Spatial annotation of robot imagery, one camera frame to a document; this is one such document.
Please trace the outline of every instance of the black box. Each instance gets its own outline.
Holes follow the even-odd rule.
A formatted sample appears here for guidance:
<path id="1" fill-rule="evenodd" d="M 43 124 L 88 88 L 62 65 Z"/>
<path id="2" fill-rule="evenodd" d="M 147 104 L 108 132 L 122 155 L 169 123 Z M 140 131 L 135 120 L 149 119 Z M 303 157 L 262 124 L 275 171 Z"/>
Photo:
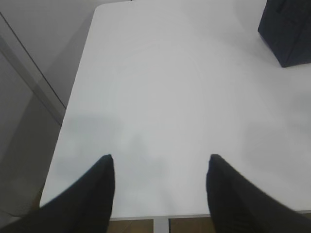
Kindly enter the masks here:
<path id="1" fill-rule="evenodd" d="M 268 0 L 258 32 L 282 67 L 311 63 L 311 0 Z"/>

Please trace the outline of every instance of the table leg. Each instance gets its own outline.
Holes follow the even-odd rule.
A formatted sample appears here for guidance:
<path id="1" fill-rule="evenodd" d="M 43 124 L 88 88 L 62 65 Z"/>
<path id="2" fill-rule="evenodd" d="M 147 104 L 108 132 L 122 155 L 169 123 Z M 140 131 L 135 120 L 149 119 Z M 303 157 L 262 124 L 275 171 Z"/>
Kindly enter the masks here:
<path id="1" fill-rule="evenodd" d="M 154 218 L 154 233 L 169 233 L 169 219 L 167 217 Z"/>

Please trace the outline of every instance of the gray wall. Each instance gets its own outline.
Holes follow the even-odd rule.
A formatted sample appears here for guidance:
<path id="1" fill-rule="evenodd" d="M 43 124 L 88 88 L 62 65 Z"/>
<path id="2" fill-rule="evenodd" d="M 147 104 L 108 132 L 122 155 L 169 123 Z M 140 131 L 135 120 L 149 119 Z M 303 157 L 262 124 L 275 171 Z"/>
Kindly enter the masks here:
<path id="1" fill-rule="evenodd" d="M 60 125 L 0 52 L 1 212 L 22 216 L 32 208 L 59 131 Z"/>
<path id="2" fill-rule="evenodd" d="M 122 0 L 0 0 L 6 18 L 66 106 L 94 9 Z"/>

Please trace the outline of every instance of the white table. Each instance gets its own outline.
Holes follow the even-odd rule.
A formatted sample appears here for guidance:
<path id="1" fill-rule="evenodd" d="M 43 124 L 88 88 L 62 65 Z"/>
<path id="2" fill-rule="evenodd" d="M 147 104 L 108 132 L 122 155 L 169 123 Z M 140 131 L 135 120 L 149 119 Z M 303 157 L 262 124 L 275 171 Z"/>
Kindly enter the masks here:
<path id="1" fill-rule="evenodd" d="M 257 33 L 265 0 L 137 0 L 97 8 L 41 204 L 102 155 L 113 219 L 207 215 L 222 155 L 311 210 L 311 66 L 281 68 Z"/>

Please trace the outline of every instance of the wooden floor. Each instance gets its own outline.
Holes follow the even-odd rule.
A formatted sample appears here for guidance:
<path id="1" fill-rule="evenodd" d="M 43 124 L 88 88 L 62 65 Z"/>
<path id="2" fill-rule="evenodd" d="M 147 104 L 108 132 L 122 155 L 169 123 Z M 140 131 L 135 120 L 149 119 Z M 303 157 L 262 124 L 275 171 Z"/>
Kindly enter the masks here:
<path id="1" fill-rule="evenodd" d="M 170 226 L 170 233 L 216 233 L 209 217 L 170 219 Z M 107 233 L 153 233 L 153 220 L 111 221 Z"/>

